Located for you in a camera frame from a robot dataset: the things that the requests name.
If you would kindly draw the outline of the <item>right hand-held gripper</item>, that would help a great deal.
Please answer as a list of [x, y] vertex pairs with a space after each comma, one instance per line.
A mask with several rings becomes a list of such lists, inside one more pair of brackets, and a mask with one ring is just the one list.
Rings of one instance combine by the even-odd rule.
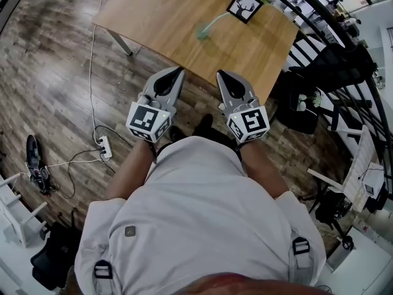
[[216, 80], [225, 105], [227, 127], [237, 143], [261, 138], [270, 129], [270, 124], [267, 111], [255, 97], [251, 83], [237, 73], [222, 69], [218, 70]]

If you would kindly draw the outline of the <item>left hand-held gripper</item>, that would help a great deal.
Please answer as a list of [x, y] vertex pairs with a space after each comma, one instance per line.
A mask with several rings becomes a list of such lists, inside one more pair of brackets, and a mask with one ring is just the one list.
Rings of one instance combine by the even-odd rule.
[[176, 108], [174, 103], [179, 97], [185, 78], [180, 66], [159, 71], [150, 76], [145, 84], [144, 93], [132, 102], [126, 128], [137, 138], [157, 143], [173, 124]]

